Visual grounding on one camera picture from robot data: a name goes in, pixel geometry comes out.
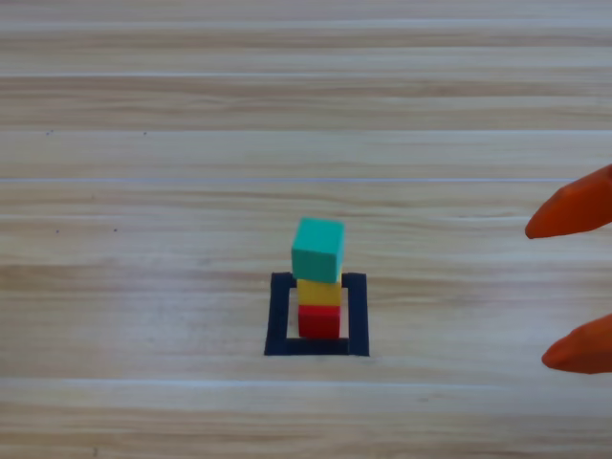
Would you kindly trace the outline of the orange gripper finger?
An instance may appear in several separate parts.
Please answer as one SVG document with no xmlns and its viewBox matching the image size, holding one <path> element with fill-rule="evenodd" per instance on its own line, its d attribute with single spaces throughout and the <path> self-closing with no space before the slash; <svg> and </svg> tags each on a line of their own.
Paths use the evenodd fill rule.
<svg viewBox="0 0 612 459">
<path fill-rule="evenodd" d="M 561 187 L 532 216 L 530 239 L 596 230 L 611 223 L 611 165 Z"/>
<path fill-rule="evenodd" d="M 580 374 L 611 372 L 611 316 L 582 324 L 541 357 L 548 368 Z"/>
</svg>

